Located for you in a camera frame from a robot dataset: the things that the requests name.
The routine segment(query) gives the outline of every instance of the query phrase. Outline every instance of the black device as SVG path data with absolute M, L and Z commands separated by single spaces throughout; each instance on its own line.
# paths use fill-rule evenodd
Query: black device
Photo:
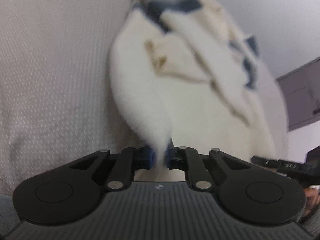
M 307 153 L 305 163 L 265 159 L 258 156 L 253 156 L 251 162 L 286 174 L 288 177 L 297 180 L 304 188 L 311 185 L 320 185 L 320 147 Z
M 22 182 L 13 193 L 20 225 L 7 240 L 312 240 L 297 223 L 301 185 L 219 149 L 170 147 L 167 168 L 186 181 L 139 182 L 152 150 L 98 151 Z

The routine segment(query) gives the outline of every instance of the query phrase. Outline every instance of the silver screw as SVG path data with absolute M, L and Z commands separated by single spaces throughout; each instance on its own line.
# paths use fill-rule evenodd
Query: silver screw
M 206 180 L 201 180 L 201 181 L 198 181 L 196 183 L 196 187 L 200 188 L 200 189 L 208 189 L 210 188 L 212 185 L 210 182 L 206 181 Z
M 123 187 L 123 183 L 121 181 L 113 180 L 108 182 L 107 186 L 111 189 L 120 189 Z

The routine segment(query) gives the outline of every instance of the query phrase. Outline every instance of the white logo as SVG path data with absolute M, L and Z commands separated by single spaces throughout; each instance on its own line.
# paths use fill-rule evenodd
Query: white logo
M 157 186 L 155 186 L 154 188 L 156 188 L 156 189 L 162 189 L 164 186 L 162 186 L 162 185 L 157 185 Z

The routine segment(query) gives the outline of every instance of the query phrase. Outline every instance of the white wall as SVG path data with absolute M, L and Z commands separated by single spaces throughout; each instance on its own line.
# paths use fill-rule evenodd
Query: white wall
M 320 57 L 320 0 L 218 0 L 248 34 L 275 77 Z
M 288 158 L 304 162 L 306 153 L 320 145 L 320 121 L 288 133 Z

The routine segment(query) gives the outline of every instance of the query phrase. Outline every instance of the gray ridged panel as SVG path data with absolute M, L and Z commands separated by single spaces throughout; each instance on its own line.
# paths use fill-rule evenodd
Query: gray ridged panel
M 186 182 L 133 182 L 105 196 L 86 218 L 43 227 L 23 222 L 8 240 L 311 240 L 296 223 L 267 228 L 225 214 L 209 193 Z

